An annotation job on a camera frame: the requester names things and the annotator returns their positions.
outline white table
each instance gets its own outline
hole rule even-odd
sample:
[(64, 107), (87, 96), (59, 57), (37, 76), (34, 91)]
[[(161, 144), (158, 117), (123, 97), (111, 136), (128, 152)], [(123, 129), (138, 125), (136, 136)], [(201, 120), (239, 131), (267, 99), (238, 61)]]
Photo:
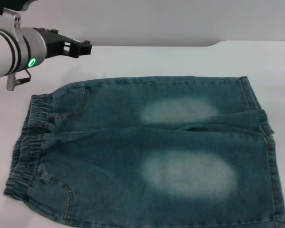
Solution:
[[(5, 90), (0, 78), (0, 228), (65, 227), (3, 196), (30, 96), (81, 80), (131, 76), (248, 76), (275, 131), (285, 198), (285, 42), (223, 41), (211, 47), (93, 47), (90, 56), (55, 57), (32, 68), (32, 81)], [(17, 77), (27, 77), (21, 72)]]

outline jeans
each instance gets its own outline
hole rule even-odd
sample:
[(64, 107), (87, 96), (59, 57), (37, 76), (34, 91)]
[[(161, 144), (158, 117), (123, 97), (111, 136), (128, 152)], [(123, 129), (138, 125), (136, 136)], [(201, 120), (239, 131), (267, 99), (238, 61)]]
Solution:
[(32, 96), (4, 193), (80, 228), (285, 228), (247, 77), (141, 77)]

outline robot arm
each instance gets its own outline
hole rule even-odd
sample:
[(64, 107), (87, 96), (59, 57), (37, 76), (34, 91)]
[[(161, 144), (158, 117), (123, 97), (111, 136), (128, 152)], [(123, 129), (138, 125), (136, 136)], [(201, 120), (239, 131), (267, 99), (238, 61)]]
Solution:
[(31, 2), (0, 0), (0, 77), (8, 76), (7, 89), (10, 91), (24, 82), (16, 80), (17, 72), (36, 67), (46, 58), (59, 55), (78, 58), (91, 54), (90, 41), (78, 42), (58, 34), (54, 29), (21, 28), (21, 15), (4, 8), (25, 10)]

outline denim shorts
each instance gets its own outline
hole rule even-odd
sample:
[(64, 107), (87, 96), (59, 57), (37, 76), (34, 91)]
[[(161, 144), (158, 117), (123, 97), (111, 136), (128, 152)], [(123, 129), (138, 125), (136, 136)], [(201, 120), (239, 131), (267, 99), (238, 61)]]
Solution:
[(133, 77), (32, 96), (4, 193), (79, 228), (285, 228), (247, 77)]

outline faded knee patch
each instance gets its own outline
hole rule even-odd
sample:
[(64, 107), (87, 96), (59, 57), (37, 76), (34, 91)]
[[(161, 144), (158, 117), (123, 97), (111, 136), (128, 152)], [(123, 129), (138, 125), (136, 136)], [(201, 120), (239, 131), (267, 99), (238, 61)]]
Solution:
[(234, 169), (210, 153), (153, 155), (142, 163), (141, 175), (150, 186), (179, 197), (222, 200), (236, 188)]
[(217, 114), (217, 109), (204, 100), (182, 97), (164, 99), (145, 106), (141, 112), (141, 119), (148, 124), (182, 123)]

